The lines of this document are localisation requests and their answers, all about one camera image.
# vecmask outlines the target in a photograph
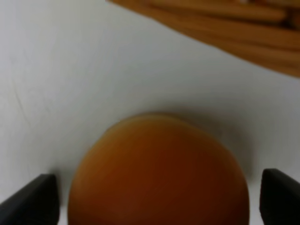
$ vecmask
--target white surface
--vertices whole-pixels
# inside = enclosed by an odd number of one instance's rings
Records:
[[[0,0],[0,34],[0,201],[54,171],[65,210],[82,155],[113,123],[151,111],[192,116],[229,146],[252,225],[264,168],[300,180],[295,78],[99,0]]]

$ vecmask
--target wooden object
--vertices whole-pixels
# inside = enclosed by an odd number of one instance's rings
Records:
[[[228,16],[229,8],[232,4],[238,3],[225,2],[225,0],[209,2],[206,0],[112,0],[112,2],[258,65],[300,76],[300,32],[281,24],[274,26],[257,21],[232,19],[232,16],[231,18]],[[199,10],[203,6],[202,3],[210,4],[210,13],[208,8],[206,8],[207,13]],[[220,17],[222,9],[218,4],[228,4],[227,16],[223,14]],[[239,7],[245,10],[247,7],[251,12],[251,9],[257,6],[239,4]],[[274,10],[279,12],[283,10],[286,14],[291,11],[286,8]],[[288,18],[292,18],[293,23],[298,24],[298,17],[289,15]]]
[[[242,19],[255,22],[280,23],[287,18],[282,8],[215,0],[145,0],[162,8],[179,8],[205,15]]]
[[[248,225],[244,175],[201,130],[165,115],[122,121],[81,162],[70,225]]]

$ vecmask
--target wooden stick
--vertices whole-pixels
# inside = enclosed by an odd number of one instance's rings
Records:
[[[268,56],[264,55],[263,57],[260,56],[260,52],[247,52],[247,49],[241,49],[241,47],[234,47],[232,48],[231,44],[228,44],[226,38],[227,36],[230,36],[231,41],[234,42],[235,36],[234,35],[223,35],[223,32],[202,32],[202,29],[195,29],[194,26],[192,28],[189,28],[189,26],[186,26],[185,21],[183,24],[178,22],[181,17],[180,16],[174,16],[172,15],[170,19],[169,13],[166,13],[162,10],[153,9],[150,7],[146,7],[140,4],[138,0],[112,0],[114,3],[119,4],[123,7],[126,7],[128,9],[131,9],[137,13],[144,14],[146,16],[150,16],[159,22],[173,28],[174,30],[177,30],[178,32],[181,32],[185,35],[188,35],[192,38],[195,38],[197,40],[200,40],[204,43],[207,43],[209,45],[214,45],[226,52],[229,52],[231,54],[234,54],[238,57],[241,57],[245,60],[248,60],[250,62],[256,63],[258,65],[261,65],[266,68],[274,69],[276,71],[287,73],[296,77],[300,77],[300,64],[297,61],[297,58],[295,59],[294,56],[290,55],[289,57],[292,58],[291,61],[282,59],[281,56],[277,59],[276,56],[269,58],[272,54],[268,54]],[[282,31],[280,29],[276,28],[269,28],[269,27],[262,27],[263,29],[266,29],[268,32],[270,30],[275,30],[275,34],[278,35]],[[283,49],[291,49],[291,51],[297,51],[300,49],[300,41],[298,39],[299,33],[297,32],[285,32],[283,30],[283,36],[276,36],[274,38],[271,38],[271,44],[268,45],[268,39],[263,38],[260,42],[259,40],[256,40],[255,42],[258,42],[259,44],[266,44],[266,46],[280,46]],[[246,44],[251,44],[251,39],[249,41],[249,38],[246,38]]]
[[[254,2],[280,7],[300,8],[300,0],[253,0]]]
[[[223,16],[255,22],[280,23],[287,18],[287,11],[255,4],[240,4],[222,0],[144,0],[143,2],[164,8],[193,10],[213,16]]]
[[[145,6],[138,0],[112,0],[121,6],[152,17],[161,23],[176,24],[184,29],[202,31],[236,41],[257,45],[300,50],[300,32],[273,26],[212,18],[203,15],[179,15]]]
[[[248,52],[245,51],[242,48],[230,46],[228,43],[226,43],[222,38],[215,37],[207,34],[201,34],[201,33],[194,33],[189,32],[187,30],[182,30],[182,28],[178,28],[172,24],[167,24],[169,27],[171,27],[174,30],[177,30],[185,35],[188,35],[191,38],[194,38],[196,40],[201,40],[202,42],[213,45],[225,52],[231,53],[237,57],[240,57],[244,60],[250,61],[252,63],[255,63],[257,65],[260,65],[265,68],[269,68],[272,70],[276,70],[281,73],[289,74],[295,77],[300,77],[300,64],[296,60],[288,61],[288,60],[282,60],[281,58],[277,59],[261,56],[260,52]]]

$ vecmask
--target orange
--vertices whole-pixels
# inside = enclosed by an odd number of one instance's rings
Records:
[[[70,225],[247,225],[248,188],[231,153],[196,127],[146,115],[109,129],[81,162]]]

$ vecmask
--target orange sphere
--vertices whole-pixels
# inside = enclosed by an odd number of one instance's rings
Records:
[[[248,188],[234,157],[201,130],[147,115],[109,129],[82,161],[70,225],[247,225]]]

